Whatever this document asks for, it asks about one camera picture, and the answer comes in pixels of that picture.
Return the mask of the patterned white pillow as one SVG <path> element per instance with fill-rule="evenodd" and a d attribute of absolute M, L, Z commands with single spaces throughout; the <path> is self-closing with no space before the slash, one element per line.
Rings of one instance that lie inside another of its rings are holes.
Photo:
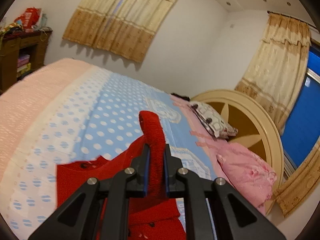
<path fill-rule="evenodd" d="M 228 139 L 238 134 L 238 130 L 226 122 L 211 105 L 191 101 L 189 102 L 189 107 L 212 137 Z"/>

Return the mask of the black curtain rod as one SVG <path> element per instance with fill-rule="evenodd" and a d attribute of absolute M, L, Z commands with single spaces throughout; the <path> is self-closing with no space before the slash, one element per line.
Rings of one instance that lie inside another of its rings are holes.
<path fill-rule="evenodd" d="M 319 30 L 317 29 L 317 27 L 315 25 L 313 25 L 313 24 L 311 24 L 309 22 L 306 22 L 304 20 L 301 20 L 299 18 L 290 16 L 290 15 L 285 15 L 285 14 L 282 14 L 282 13 L 279 13 L 279 12 L 269 11 L 269 10 L 267 10 L 267 13 L 268 14 L 281 15 L 281 16 L 284 16 L 284 17 L 292 18 L 292 19 L 298 20 L 300 22 L 306 23 L 309 27 L 311 27 L 312 30 L 314 30 L 315 32 L 319 33 Z"/>

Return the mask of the colourful clutter on desk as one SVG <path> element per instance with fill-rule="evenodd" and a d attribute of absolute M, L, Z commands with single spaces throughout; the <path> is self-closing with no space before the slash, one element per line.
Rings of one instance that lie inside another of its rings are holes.
<path fill-rule="evenodd" d="M 6 27 L 4 27 L 1 31 L 0 31 L 0 37 L 4 38 L 6 34 L 8 33 L 12 33 L 13 31 L 22 31 L 23 30 L 23 26 L 14 22 L 11 23 L 9 25 L 7 25 Z"/>

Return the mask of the cream wooden headboard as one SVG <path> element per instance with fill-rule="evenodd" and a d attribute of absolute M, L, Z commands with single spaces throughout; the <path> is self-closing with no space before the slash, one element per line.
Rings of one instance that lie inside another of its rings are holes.
<path fill-rule="evenodd" d="M 192 126 L 191 134 L 197 137 L 197 144 L 204 147 L 218 177 L 225 178 L 231 183 L 216 157 L 217 150 L 226 142 L 239 143 L 258 155 L 275 170 L 277 180 L 272 187 L 272 197 L 264 205 L 257 207 L 263 214 L 268 214 L 274 205 L 273 194 L 283 179 L 284 152 L 278 130 L 267 112 L 252 98 L 234 90 L 221 89 L 204 92 L 193 98 L 192 101 L 211 105 L 226 122 L 238 130 L 235 137 L 222 139 L 212 137 L 200 120 L 198 125 Z"/>

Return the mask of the beige window curtain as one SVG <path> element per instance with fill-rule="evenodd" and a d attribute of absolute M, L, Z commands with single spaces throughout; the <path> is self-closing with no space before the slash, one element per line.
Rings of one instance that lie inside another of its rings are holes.
<path fill-rule="evenodd" d="M 143 62 L 177 0 L 81 0 L 62 38 Z"/>

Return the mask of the dark wooden desk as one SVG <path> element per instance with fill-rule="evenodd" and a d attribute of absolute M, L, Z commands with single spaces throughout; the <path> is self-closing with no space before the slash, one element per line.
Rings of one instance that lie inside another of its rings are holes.
<path fill-rule="evenodd" d="M 1 93 L 44 66 L 52 29 L 5 35 L 1 44 Z"/>

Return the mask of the red knitted sweater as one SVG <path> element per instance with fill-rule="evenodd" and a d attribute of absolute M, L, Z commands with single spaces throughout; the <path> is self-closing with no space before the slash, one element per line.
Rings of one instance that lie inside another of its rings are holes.
<path fill-rule="evenodd" d="M 158 115 L 150 111 L 139 114 L 143 135 L 112 160 L 98 156 L 89 161 L 74 161 L 56 167 L 57 206 L 61 206 L 88 178 L 112 178 L 129 167 L 150 146 L 148 192 L 144 198 L 129 200 L 129 239 L 185 239 L 176 200 L 166 196 L 163 181 L 165 136 Z"/>

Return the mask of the pink folded quilt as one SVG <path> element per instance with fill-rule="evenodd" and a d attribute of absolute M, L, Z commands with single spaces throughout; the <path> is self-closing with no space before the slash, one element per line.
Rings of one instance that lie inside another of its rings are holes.
<path fill-rule="evenodd" d="M 258 155 L 239 143 L 224 143 L 217 161 L 231 184 L 255 207 L 272 197 L 277 180 L 275 170 Z"/>

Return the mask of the blue polka dot bedsheet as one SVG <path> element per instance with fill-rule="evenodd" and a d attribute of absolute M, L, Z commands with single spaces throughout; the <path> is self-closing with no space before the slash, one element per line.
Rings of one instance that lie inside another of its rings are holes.
<path fill-rule="evenodd" d="M 27 239 L 56 208 L 56 167 L 111 160 L 142 135 L 143 110 L 159 116 L 173 156 L 215 179 L 213 139 L 187 102 L 127 76 L 62 59 L 1 96 L 1 215 Z"/>

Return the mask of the beige side curtain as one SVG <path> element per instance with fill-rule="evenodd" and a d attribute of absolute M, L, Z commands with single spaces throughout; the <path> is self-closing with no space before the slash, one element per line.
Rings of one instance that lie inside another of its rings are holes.
<path fill-rule="evenodd" d="M 236 90 L 264 108 L 281 131 L 306 74 L 311 33 L 306 23 L 269 14 L 259 47 Z"/>

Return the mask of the red gift box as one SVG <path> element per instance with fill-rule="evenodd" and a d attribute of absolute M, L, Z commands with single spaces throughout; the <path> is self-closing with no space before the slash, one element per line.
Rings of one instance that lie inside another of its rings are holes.
<path fill-rule="evenodd" d="M 24 29 L 30 29 L 38 22 L 41 10 L 41 8 L 35 7 L 27 8 L 23 14 L 14 20 L 14 22 L 21 25 Z"/>

